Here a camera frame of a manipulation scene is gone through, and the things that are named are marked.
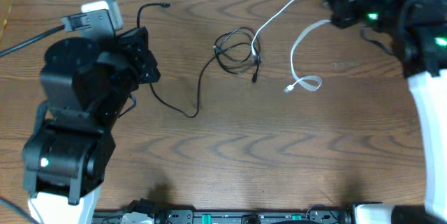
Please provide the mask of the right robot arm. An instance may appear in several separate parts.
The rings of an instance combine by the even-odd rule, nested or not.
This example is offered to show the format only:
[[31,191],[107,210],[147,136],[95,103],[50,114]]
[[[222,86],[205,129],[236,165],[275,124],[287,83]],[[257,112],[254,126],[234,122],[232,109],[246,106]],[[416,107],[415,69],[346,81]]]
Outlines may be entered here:
[[426,169],[424,207],[394,207],[390,223],[446,222],[446,0],[325,0],[331,23],[363,23],[392,38],[418,111]]

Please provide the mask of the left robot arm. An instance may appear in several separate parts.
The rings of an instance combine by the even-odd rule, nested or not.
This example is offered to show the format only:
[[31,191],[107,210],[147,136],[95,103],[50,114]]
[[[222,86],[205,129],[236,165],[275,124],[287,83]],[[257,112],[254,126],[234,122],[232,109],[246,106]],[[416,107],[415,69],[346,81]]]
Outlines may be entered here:
[[45,53],[46,94],[25,144],[24,188],[38,223],[90,223],[115,149],[112,128],[141,84],[160,74],[148,31],[66,38]]

